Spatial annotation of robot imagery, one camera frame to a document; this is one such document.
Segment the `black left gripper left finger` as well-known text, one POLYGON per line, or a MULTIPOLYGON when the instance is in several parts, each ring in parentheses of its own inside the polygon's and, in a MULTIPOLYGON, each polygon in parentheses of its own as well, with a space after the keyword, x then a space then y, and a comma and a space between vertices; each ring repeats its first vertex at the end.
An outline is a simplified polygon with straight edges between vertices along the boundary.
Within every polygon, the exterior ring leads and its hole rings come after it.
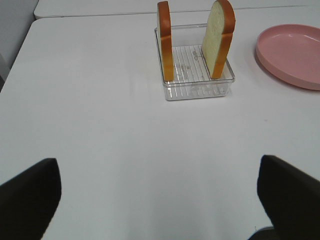
POLYGON ((0 238, 40 240, 62 195, 55 158, 32 165, 0 186, 0 238))

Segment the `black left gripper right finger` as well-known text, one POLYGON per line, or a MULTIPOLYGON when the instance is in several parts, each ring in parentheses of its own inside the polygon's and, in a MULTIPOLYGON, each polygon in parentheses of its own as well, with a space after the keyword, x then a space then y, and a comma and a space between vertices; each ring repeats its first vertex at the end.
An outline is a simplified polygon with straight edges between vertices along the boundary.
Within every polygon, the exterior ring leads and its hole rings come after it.
POLYGON ((320 238, 319 180, 275 155, 264 155, 257 195, 280 239, 320 238))

